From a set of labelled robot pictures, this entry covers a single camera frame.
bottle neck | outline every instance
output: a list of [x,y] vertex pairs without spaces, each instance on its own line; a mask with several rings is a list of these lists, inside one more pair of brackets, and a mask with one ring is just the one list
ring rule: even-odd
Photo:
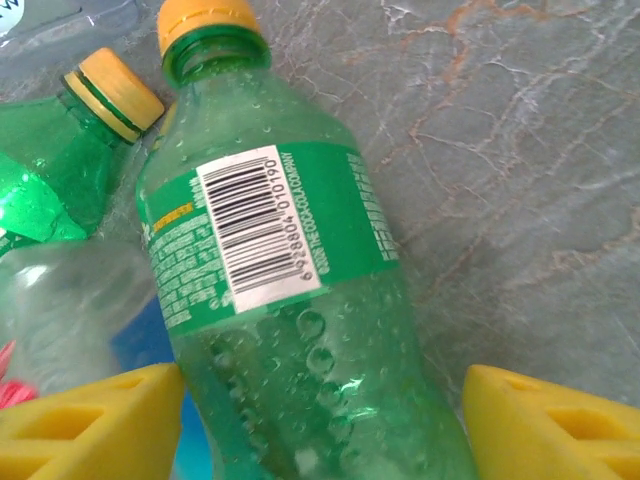
[[258,33],[233,25],[198,29],[174,43],[164,56],[169,81],[184,87],[207,77],[268,69],[271,52]]

green label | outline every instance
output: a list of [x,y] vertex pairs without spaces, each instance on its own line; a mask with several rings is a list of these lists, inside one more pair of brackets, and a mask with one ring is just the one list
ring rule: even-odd
[[37,242],[30,238],[21,237],[12,232],[7,232],[0,228],[0,258],[11,250],[28,245],[34,245]]
[[139,198],[139,209],[172,335],[398,264],[364,163],[341,146],[213,160]]

yellow plastic object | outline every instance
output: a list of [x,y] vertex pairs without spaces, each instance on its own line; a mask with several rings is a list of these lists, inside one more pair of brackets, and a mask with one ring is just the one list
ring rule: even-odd
[[167,480],[184,383],[154,365],[0,411],[1,480]]
[[166,0],[158,13],[160,54],[182,36],[201,27],[235,25],[260,33],[247,0]]
[[640,480],[640,410],[479,365],[463,403],[482,480]]
[[[164,113],[164,105],[158,97],[109,48],[98,50],[83,61],[77,71],[64,78],[102,121],[130,142],[135,142],[140,133],[146,132]],[[127,125],[106,108],[85,79],[131,124]]]

white label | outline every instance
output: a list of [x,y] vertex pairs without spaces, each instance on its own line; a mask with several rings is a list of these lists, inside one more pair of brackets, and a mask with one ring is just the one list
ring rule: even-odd
[[275,146],[197,172],[236,313],[321,287]]
[[5,36],[24,16],[26,0],[0,0],[0,37]]

pink object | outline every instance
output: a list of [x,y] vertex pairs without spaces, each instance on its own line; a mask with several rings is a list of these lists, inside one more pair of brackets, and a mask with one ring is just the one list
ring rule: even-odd
[[13,341],[0,350],[0,409],[13,407],[19,403],[38,398],[38,390],[31,385],[19,380],[3,381],[15,348],[16,342]]

